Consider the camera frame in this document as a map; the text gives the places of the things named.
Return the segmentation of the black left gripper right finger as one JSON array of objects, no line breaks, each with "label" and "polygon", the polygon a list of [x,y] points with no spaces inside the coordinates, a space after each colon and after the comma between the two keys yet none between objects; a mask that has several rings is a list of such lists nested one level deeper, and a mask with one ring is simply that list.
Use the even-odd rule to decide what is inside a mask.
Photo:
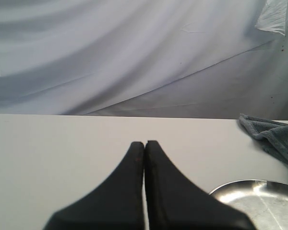
[{"label": "black left gripper right finger", "polygon": [[255,229],[245,213],[219,202],[185,177],[157,141],[145,146],[144,171],[150,229]]}]

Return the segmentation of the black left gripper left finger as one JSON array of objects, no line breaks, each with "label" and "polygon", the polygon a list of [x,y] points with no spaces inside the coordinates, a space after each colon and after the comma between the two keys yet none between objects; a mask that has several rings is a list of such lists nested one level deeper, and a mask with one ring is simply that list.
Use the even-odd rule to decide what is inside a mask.
[{"label": "black left gripper left finger", "polygon": [[131,143],[127,153],[92,192],[55,212],[46,230],[142,230],[144,145]]}]

